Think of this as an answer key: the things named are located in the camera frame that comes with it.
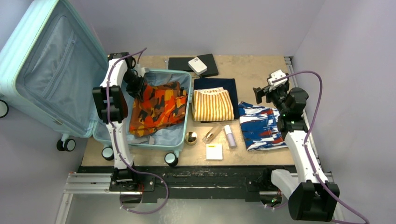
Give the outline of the blue white patterned garment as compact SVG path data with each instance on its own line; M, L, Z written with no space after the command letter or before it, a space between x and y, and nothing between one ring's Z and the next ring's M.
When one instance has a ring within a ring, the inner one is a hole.
M268 151L286 148L277 120L277 109L239 102L239 123L247 151Z

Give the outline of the navy blue garment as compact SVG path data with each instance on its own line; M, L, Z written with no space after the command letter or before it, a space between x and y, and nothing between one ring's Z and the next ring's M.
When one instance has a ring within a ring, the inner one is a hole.
M240 114L238 110L237 88L234 78L198 78L194 80L195 90L204 90L220 87L229 92L231 103L233 106L234 118L238 119L240 117Z

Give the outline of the yellow striped garment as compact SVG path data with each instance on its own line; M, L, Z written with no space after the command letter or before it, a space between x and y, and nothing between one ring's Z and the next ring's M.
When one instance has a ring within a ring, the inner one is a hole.
M192 106L194 121L220 122L235 119L229 91L222 87L194 90Z

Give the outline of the orange camouflage garment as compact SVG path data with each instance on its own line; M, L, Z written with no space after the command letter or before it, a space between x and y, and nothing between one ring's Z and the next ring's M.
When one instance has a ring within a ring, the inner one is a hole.
M142 99L133 103L129 133L143 137L181 124L186 115L187 100L187 90L177 81L157 86L145 84Z

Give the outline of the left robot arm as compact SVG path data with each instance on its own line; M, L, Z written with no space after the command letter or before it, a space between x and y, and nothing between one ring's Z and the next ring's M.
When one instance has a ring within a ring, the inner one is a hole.
M105 79L92 90L96 111L106 125L111 137L111 145L104 146L102 157L114 161L110 190L144 190L139 174L134 170L134 161L127 140L128 104L121 85L126 82L126 92L134 99L141 100L145 79L135 69L137 61L128 52L111 53L107 56L109 67Z

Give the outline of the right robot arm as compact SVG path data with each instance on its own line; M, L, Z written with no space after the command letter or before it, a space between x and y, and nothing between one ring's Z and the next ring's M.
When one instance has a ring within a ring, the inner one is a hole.
M295 163L297 177L287 170L275 169L262 177L263 186L280 189L287 199L290 216L293 220L330 222L339 196L338 185L330 183L319 167L311 144L308 141L309 129L303 118L308 93L298 87L289 88L285 82L276 88L254 88L257 103L266 98L280 112L277 127L289 148Z

